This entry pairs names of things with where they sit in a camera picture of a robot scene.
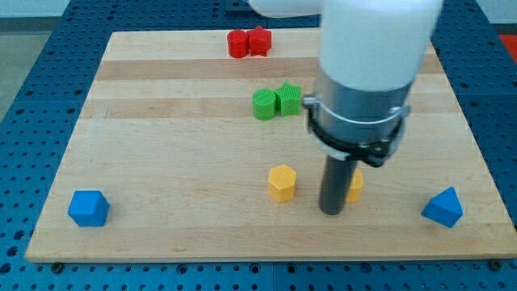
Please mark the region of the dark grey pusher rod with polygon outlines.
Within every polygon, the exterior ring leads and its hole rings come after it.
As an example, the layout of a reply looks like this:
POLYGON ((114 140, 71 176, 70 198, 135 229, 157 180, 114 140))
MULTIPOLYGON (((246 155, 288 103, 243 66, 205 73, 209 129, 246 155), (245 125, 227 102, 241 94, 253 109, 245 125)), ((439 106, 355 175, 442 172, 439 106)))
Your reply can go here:
POLYGON ((337 215, 343 211, 356 166, 356 161, 340 161, 330 156, 326 158, 318 197, 318 205, 323 213, 337 215))

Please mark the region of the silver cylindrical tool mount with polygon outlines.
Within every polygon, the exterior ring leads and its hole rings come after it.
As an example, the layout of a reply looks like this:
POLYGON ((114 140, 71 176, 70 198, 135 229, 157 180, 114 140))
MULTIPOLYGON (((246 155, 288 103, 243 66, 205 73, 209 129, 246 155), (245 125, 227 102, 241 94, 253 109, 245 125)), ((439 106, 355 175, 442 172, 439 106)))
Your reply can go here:
POLYGON ((314 92, 306 95, 307 128, 317 145, 334 159, 382 167, 397 151, 411 106, 411 85, 363 91, 317 72, 314 92))

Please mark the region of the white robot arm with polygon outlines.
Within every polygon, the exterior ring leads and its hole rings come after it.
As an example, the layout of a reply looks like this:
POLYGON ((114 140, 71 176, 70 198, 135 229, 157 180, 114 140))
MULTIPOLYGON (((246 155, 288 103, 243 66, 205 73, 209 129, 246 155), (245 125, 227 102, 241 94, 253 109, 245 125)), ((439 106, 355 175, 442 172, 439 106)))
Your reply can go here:
POLYGON ((381 167, 399 147, 406 99, 443 7, 441 0, 249 0, 268 18, 320 17, 313 93, 303 98, 309 134, 326 152, 318 198, 342 212, 357 162, 381 167))

